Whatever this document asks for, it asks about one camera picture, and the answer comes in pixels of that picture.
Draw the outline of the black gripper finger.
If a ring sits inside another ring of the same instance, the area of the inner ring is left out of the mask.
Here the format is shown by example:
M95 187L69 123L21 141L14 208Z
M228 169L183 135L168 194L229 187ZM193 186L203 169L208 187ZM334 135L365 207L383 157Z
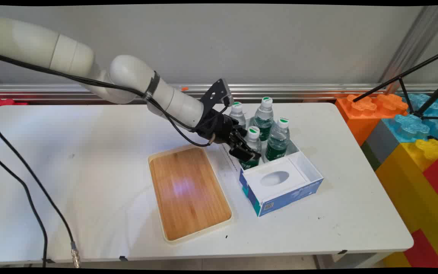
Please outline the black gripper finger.
M261 153L254 151L246 142L232 142L229 147L229 154L243 162L259 160L261 157Z
M234 144L246 144L245 137L248 131L242 126L232 126L232 142Z

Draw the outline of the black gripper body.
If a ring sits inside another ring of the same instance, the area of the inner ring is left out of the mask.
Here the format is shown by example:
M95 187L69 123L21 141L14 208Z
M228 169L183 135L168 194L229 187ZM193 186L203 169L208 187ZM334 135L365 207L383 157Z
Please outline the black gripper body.
M211 109L196 125L196 133L217 144L232 143L232 126L239 126L238 120Z

